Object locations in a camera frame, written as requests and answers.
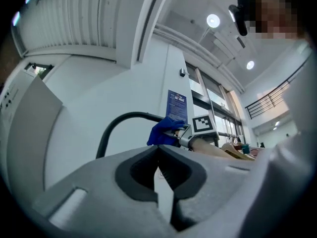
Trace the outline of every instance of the metal railing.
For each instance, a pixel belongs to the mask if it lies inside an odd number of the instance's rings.
[[[284,101],[282,94],[286,91],[286,89],[288,89],[290,83],[296,78],[297,74],[304,67],[306,62],[307,60],[273,91],[245,107],[248,110],[251,119],[265,113]]]

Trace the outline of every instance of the gloved hand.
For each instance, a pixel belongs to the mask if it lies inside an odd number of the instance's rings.
[[[173,145],[177,139],[165,135],[164,132],[182,128],[184,124],[184,121],[174,121],[169,117],[165,117],[152,128],[147,145]]]

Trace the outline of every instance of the blue poster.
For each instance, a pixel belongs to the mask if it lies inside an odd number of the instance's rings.
[[[186,96],[168,91],[166,116],[173,120],[183,120],[186,124],[187,119],[187,100]]]

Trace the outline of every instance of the round ceiling light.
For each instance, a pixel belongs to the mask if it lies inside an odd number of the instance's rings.
[[[211,14],[207,17],[207,24],[211,28],[216,28],[220,25],[220,19],[217,15]]]
[[[247,64],[247,69],[253,69],[254,67],[254,62],[253,61],[249,61]]]

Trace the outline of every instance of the curved black tube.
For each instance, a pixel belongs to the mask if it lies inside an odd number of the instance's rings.
[[[163,117],[151,115],[149,113],[144,113],[144,112],[130,112],[130,113],[126,113],[117,117],[108,125],[108,127],[104,131],[103,136],[99,143],[96,159],[99,159],[105,156],[110,134],[113,131],[113,129],[122,121],[130,119],[130,118],[144,118],[144,119],[156,121],[156,122],[160,122],[164,119]]]

